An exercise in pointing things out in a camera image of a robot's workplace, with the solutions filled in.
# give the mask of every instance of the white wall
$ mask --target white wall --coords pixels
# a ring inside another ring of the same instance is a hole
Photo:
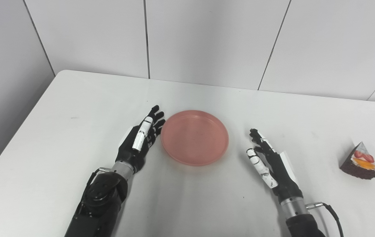
[[[256,90],[288,0],[147,0],[152,79]]]
[[[260,90],[368,99],[375,0],[293,0]]]
[[[55,73],[148,78],[142,0],[26,0]]]
[[[0,154],[54,78],[21,0],[0,0]]]

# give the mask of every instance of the cake slice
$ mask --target cake slice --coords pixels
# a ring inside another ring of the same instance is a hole
[[[353,149],[340,169],[347,174],[362,179],[373,179],[375,177],[373,156],[369,154],[363,142],[359,143]]]

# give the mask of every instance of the black arm casing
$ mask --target black arm casing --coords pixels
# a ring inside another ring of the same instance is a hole
[[[65,237],[109,237],[127,191],[128,183],[119,174],[97,175],[85,189]]]
[[[311,214],[302,214],[287,219],[291,237],[325,237]]]

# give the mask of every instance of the silver cylindrical wrist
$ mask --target silver cylindrical wrist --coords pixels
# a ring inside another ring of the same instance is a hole
[[[287,198],[281,202],[281,208],[283,209],[284,215],[287,219],[301,214],[309,214],[305,201],[302,197]]]
[[[125,161],[118,161],[114,163],[113,167],[111,168],[111,172],[120,174],[127,181],[133,176],[134,168]]]

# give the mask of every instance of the robotic arm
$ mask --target robotic arm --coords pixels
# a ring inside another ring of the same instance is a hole
[[[148,150],[160,135],[164,112],[154,106],[119,147],[112,168],[91,174],[65,237],[109,237],[128,193],[128,180],[142,169]]]
[[[305,204],[303,193],[295,181],[296,178],[290,166],[284,165],[288,163],[286,155],[276,153],[269,141],[258,130],[251,129],[250,136],[257,147],[248,149],[246,153],[262,179],[278,197],[292,237],[325,237],[308,211],[321,206],[325,206],[333,215],[337,221],[340,236],[343,237],[339,218],[330,205],[322,202]],[[263,163],[257,153],[265,156],[272,171]]]

